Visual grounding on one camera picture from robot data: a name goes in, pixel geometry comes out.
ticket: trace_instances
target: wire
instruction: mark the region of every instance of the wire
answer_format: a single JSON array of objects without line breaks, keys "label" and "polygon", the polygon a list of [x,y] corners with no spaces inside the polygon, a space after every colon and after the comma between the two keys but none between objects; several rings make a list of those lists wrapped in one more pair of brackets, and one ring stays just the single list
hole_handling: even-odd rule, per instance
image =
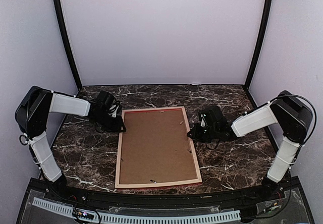
[{"label": "wire", "polygon": [[28,143],[26,143],[26,141],[28,142],[28,138],[25,136],[25,135],[20,135],[19,136],[19,142],[20,142],[20,144],[21,145],[23,145],[23,146],[27,146],[28,145]]},{"label": "wire", "polygon": [[89,206],[89,205],[86,205],[86,204],[83,204],[81,202],[77,202],[77,201],[74,201],[74,200],[68,200],[68,199],[65,199],[64,197],[60,196],[59,193],[56,192],[56,190],[52,187],[51,183],[48,181],[48,179],[46,179],[45,175],[44,175],[44,172],[41,170],[41,175],[43,177],[43,179],[45,180],[45,182],[47,183],[47,185],[49,186],[49,188],[51,189],[51,191],[58,197],[60,198],[61,200],[64,200],[64,201],[67,201],[67,202],[71,202],[71,203],[74,203],[76,206],[77,205],[82,205],[92,211],[94,211],[99,219],[99,222],[98,224],[101,224],[101,216],[100,214],[97,212],[96,209],[94,209],[93,207]]},{"label": "wire", "polygon": [[247,199],[250,199],[250,200],[256,200],[256,199],[260,198],[260,196],[259,196],[259,195],[254,196],[254,197],[252,197],[252,196],[247,196],[247,195],[240,195],[240,197],[247,198]]},{"label": "wire", "polygon": [[277,191],[277,194],[278,194],[278,196],[279,196],[279,202],[281,202],[281,200],[282,200],[282,196],[281,196],[281,194]]},{"label": "wire", "polygon": [[207,145],[207,142],[205,143],[205,146],[206,146],[206,148],[207,148],[208,150],[216,150],[216,149],[217,149],[217,147],[219,146],[219,143],[220,143],[220,139],[217,141],[216,146],[215,146],[214,148],[209,147],[209,146]]},{"label": "wire", "polygon": [[277,211],[275,214],[273,214],[271,216],[259,216],[261,214],[265,214],[266,210],[271,208],[271,207],[269,207],[269,208],[266,208],[264,210],[265,212],[258,213],[257,215],[254,215],[254,216],[242,216],[242,215],[240,215],[241,219],[242,220],[243,219],[244,220],[246,220],[246,219],[268,219],[268,218],[272,218],[272,217],[278,215],[279,213],[281,213],[287,207],[287,205],[288,205],[288,203],[289,203],[289,201],[291,199],[291,195],[292,195],[292,175],[291,175],[290,171],[288,171],[288,173],[289,173],[289,196],[288,196],[288,200],[287,200],[286,204],[284,205],[284,207],[282,207],[279,211]]}]

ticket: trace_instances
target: black pole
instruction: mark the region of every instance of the black pole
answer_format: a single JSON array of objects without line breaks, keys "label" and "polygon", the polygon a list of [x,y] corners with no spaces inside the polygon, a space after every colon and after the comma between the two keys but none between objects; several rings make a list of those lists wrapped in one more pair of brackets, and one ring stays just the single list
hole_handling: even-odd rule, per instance
[{"label": "black pole", "polygon": [[265,0],[264,1],[264,7],[263,7],[263,12],[262,12],[262,18],[261,18],[260,29],[259,29],[259,33],[258,33],[257,42],[256,42],[256,47],[253,52],[253,56],[252,56],[249,72],[247,75],[247,79],[246,79],[246,82],[244,83],[244,86],[246,87],[246,89],[249,89],[254,72],[257,67],[264,35],[266,32],[266,27],[267,27],[267,22],[268,22],[268,18],[269,18],[269,12],[271,9],[271,4],[272,4],[272,0]]},{"label": "black pole", "polygon": [[64,22],[61,0],[53,0],[53,1],[54,1],[55,11],[56,11],[56,16],[57,16],[57,21],[59,23],[59,28],[61,31],[62,41],[65,48],[65,53],[70,64],[76,86],[80,90],[82,88],[82,82],[81,82],[79,73],[77,72],[76,64],[72,54],[71,45],[69,42],[69,38],[67,36],[67,30]]}]

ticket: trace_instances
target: brown cardboard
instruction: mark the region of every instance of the brown cardboard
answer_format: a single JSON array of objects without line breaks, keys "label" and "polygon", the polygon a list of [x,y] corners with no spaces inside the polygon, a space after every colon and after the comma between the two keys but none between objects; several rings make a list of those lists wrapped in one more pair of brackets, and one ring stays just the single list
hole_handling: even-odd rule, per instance
[{"label": "brown cardboard", "polygon": [[116,188],[201,183],[183,107],[125,110],[123,116]]}]

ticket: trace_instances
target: black metal frame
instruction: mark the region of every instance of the black metal frame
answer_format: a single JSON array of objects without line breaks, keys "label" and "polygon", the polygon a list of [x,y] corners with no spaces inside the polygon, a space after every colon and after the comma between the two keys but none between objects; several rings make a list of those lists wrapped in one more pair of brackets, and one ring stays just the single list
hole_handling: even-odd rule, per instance
[{"label": "black metal frame", "polygon": [[63,16],[63,11],[62,11],[61,0],[53,0],[53,1],[54,1],[55,11],[56,11],[56,16],[57,16],[57,22],[59,24],[59,28],[61,31],[61,37],[62,37],[62,41],[63,41],[64,48],[65,48],[65,53],[66,53],[67,59],[70,64],[71,71],[72,71],[76,86],[80,90],[82,88],[82,82],[81,82],[80,75],[79,75],[77,68],[76,68],[76,64],[74,61],[70,41],[68,38],[68,34],[67,34],[66,26],[65,26],[65,21],[64,21],[64,16]]},{"label": "black metal frame", "polygon": [[258,33],[257,42],[256,42],[256,47],[253,52],[253,56],[252,56],[249,72],[247,75],[247,79],[246,79],[246,82],[244,83],[244,86],[246,87],[247,90],[250,87],[250,84],[251,84],[251,81],[252,81],[254,72],[256,70],[258,60],[259,60],[259,55],[260,55],[264,35],[266,33],[266,28],[267,28],[269,13],[271,10],[271,5],[272,5],[272,0],[265,0],[264,1],[264,7],[263,7],[263,12],[262,12],[262,18],[261,18],[260,29],[259,29],[259,33]]},{"label": "black metal frame", "polygon": [[[289,183],[288,180],[285,180],[280,184],[285,191],[289,190],[290,188],[299,188],[310,223],[314,223],[311,210],[309,208],[305,193],[298,177],[292,177],[291,180],[291,183]],[[72,195],[76,196],[78,200],[81,200],[82,203],[101,210],[109,210],[110,207],[128,207],[136,209],[178,209],[220,206],[221,209],[234,208],[235,210],[248,211],[255,210],[256,204],[261,202],[261,200],[243,199],[241,198],[241,196],[247,195],[248,193],[253,191],[257,191],[259,188],[261,187],[255,186],[233,191],[191,195],[117,194],[73,187],[68,187],[68,190]],[[45,181],[37,180],[34,178],[30,179],[29,185],[23,198],[23,202],[20,207],[16,224],[20,224],[30,190],[43,192],[45,194],[45,198],[61,201],[61,199],[59,199],[56,195],[53,195],[51,192],[47,192],[47,189],[48,186]]]}]

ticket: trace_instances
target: white cable tie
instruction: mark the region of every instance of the white cable tie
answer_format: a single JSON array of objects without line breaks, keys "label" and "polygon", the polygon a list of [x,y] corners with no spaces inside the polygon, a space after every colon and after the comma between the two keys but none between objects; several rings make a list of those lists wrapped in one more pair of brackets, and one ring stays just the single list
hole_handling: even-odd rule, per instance
[{"label": "white cable tie", "polygon": [[287,162],[287,161],[285,161],[284,159],[282,159],[281,157],[279,157],[278,155],[276,156],[278,159],[280,159],[281,161],[283,161],[284,163],[286,163],[286,164],[288,164],[288,165],[293,165],[294,163],[296,163],[296,161],[295,162]]}]

